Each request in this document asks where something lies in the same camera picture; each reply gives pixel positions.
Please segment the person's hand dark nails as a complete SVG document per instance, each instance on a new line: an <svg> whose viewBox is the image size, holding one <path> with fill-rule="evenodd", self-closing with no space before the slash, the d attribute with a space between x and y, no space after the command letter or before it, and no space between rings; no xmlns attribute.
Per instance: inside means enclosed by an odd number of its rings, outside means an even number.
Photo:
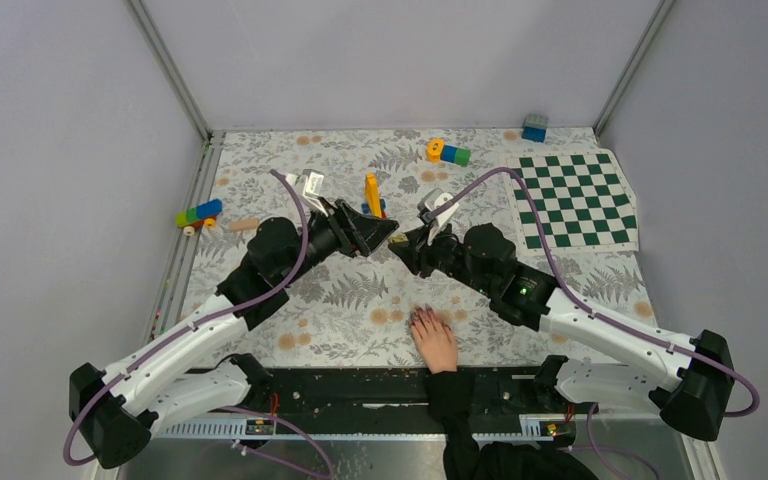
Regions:
<svg viewBox="0 0 768 480"><path fill-rule="evenodd" d="M411 312L410 332L417 351L431 374L456 372L458 346L449 325L428 306Z"/></svg>

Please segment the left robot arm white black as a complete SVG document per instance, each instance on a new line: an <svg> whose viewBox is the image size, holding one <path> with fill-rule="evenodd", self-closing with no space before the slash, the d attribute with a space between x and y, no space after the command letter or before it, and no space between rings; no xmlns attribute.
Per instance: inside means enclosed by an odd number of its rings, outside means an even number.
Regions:
<svg viewBox="0 0 768 480"><path fill-rule="evenodd" d="M329 256L368 257L398 229L394 219L354 210L338 199L302 217L296 226L271 217L257 228L241 263L201 308L138 351L97 368L85 363L69 376L65 461L80 436L103 469L136 457L165 428L210 410L241 405L256 411L269 401L262 366L242 355L188 380L183 374L233 335L262 324L289 300L287 288Z"/></svg>

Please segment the black sleeved forearm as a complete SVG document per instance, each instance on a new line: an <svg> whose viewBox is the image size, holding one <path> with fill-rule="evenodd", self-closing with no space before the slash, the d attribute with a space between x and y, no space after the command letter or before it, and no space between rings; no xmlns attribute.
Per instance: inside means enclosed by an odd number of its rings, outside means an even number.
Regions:
<svg viewBox="0 0 768 480"><path fill-rule="evenodd" d="M531 445L492 442L479 446L469 414L474 377L463 371L425 379L428 412L447 437L443 465L448 479L594 479L596 475L568 453Z"/></svg>

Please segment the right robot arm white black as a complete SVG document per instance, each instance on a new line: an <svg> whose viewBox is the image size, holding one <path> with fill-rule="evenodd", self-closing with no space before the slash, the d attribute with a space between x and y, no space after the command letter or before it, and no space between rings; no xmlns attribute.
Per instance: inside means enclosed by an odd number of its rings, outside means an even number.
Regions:
<svg viewBox="0 0 768 480"><path fill-rule="evenodd" d="M463 238L449 228L432 236L420 227L392 237L388 248L418 277L440 272L482 294L514 326L560 335L611 357L608 364L548 357L533 386L543 410L598 403L657 414L697 440L718 438L735 383L720 334L704 330L691 337L594 305L520 262L514 243L491 224L472 227Z"/></svg>

